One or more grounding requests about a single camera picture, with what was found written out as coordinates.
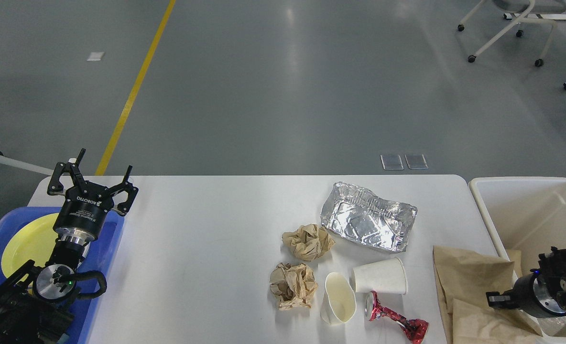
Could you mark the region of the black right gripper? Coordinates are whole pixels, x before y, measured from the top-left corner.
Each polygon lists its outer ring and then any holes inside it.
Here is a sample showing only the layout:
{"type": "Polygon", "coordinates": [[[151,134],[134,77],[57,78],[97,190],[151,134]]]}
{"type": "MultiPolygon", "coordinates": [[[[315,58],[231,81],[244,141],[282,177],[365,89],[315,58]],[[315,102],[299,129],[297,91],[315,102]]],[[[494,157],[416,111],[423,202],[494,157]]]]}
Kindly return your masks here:
{"type": "Polygon", "coordinates": [[[566,316],[566,310],[549,294],[546,283],[536,273],[517,279],[512,290],[488,291],[486,298],[488,306],[494,309],[519,308],[535,318],[566,316]]]}

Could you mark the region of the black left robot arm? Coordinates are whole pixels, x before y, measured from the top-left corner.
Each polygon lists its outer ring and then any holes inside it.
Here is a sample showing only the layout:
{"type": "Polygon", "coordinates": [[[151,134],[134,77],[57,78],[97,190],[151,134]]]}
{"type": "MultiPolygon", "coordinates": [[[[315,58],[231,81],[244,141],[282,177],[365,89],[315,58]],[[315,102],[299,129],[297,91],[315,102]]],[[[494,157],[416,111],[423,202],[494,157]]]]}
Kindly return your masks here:
{"type": "Polygon", "coordinates": [[[65,198],[56,218],[55,246],[43,267],[27,260],[0,285],[0,344],[57,344],[75,316],[77,300],[99,298],[108,289],[101,271],[78,272],[86,247],[97,240],[106,216],[125,216],[138,188],[130,181],[132,166],[117,185],[106,187],[84,179],[75,161],[59,162],[48,185],[49,195],[65,198]]]}

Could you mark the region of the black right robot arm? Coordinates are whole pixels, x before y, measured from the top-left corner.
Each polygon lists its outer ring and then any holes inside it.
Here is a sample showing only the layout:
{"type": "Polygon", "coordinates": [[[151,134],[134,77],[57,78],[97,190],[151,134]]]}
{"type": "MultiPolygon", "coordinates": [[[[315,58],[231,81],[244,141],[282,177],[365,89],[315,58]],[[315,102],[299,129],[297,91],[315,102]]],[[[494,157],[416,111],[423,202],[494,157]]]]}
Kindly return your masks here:
{"type": "Polygon", "coordinates": [[[517,279],[513,289],[486,292],[486,298],[495,309],[521,309],[535,318],[566,316],[566,248],[541,253],[539,268],[517,279]]]}

